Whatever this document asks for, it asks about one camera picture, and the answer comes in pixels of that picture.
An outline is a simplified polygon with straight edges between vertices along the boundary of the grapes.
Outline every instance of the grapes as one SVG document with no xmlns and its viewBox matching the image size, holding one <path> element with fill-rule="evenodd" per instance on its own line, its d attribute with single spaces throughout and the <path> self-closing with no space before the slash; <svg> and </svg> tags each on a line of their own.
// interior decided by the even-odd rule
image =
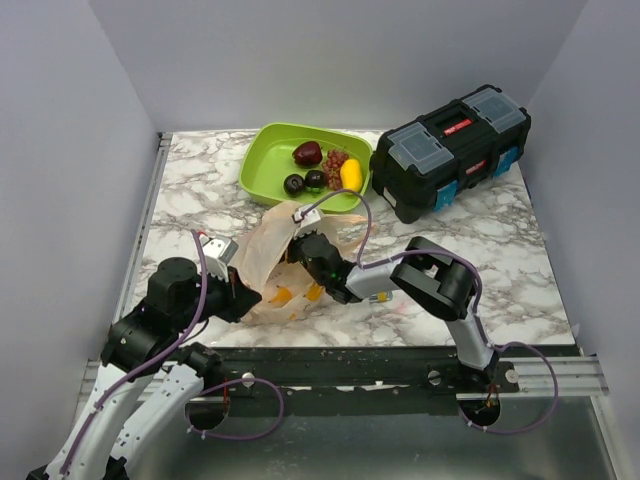
<svg viewBox="0 0 640 480">
<path fill-rule="evenodd" d="M 341 150 L 332 149 L 327 152 L 327 160 L 322 164 L 322 170 L 327 174 L 327 185 L 331 190 L 340 190 L 340 167 L 347 161 L 349 154 Z"/>
</svg>

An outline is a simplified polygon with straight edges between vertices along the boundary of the marble table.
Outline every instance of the marble table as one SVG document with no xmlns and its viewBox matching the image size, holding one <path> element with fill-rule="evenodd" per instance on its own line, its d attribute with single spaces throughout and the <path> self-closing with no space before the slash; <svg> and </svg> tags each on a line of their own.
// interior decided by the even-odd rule
<svg viewBox="0 0 640 480">
<path fill-rule="evenodd" d="M 375 148 L 382 132 L 350 131 Z M 244 153 L 256 131 L 174 134 L 133 301 L 160 261 L 196 259 L 190 228 L 238 237 L 260 222 L 266 207 L 238 185 Z M 465 191 L 454 205 L 405 225 L 373 191 L 378 228 L 363 260 L 402 251 L 422 235 L 476 265 L 485 292 L 480 316 L 496 343 L 573 344 L 541 232 L 518 165 L 500 178 Z M 363 213 L 360 206 L 357 213 Z M 343 306 L 324 296 L 306 318 L 285 324 L 227 324 L 212 318 L 198 341 L 211 346 L 403 346 L 452 345 L 444 322 L 405 294 L 383 304 Z"/>
</svg>

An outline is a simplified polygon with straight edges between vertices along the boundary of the yellow object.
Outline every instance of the yellow object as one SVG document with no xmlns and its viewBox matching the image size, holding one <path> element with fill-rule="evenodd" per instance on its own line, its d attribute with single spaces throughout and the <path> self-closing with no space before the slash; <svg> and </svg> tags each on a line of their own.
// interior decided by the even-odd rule
<svg viewBox="0 0 640 480">
<path fill-rule="evenodd" d="M 305 297 L 307 297 L 312 302 L 315 302 L 320 298 L 322 292 L 324 292 L 324 287 L 321 287 L 317 283 L 313 282 L 313 285 L 311 285 L 311 288 L 309 288 L 309 291 L 307 292 Z"/>
<path fill-rule="evenodd" d="M 362 170 L 360 162 L 355 158 L 350 158 L 340 167 L 340 180 L 342 180 L 342 188 L 348 188 L 359 192 L 362 188 Z"/>
<path fill-rule="evenodd" d="M 269 303 L 288 303 L 293 298 L 291 290 L 285 287 L 278 287 L 276 296 L 269 300 Z"/>
</svg>

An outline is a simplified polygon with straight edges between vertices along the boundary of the black toolbox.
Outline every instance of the black toolbox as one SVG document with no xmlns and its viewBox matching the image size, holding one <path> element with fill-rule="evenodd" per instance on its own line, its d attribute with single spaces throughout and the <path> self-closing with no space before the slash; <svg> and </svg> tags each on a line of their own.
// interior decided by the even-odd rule
<svg viewBox="0 0 640 480">
<path fill-rule="evenodd" d="M 384 133 L 372 185 L 403 223 L 453 203 L 462 190 L 509 170 L 524 152 L 527 111 L 491 85 Z"/>
</svg>

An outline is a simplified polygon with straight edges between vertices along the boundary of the wall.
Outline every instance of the wall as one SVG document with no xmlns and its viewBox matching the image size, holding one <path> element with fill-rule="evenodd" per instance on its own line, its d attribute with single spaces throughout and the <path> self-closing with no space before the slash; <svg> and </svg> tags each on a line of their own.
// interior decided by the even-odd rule
<svg viewBox="0 0 640 480">
<path fill-rule="evenodd" d="M 163 131 L 402 124 L 484 83 L 528 103 L 586 0 L 91 0 Z"/>
<path fill-rule="evenodd" d="M 591 0 L 529 107 L 522 168 L 570 321 L 640 473 L 640 4 Z"/>
<path fill-rule="evenodd" d="M 112 319 L 155 128 L 86 0 L 0 14 L 0 477 L 69 432 Z"/>
</svg>

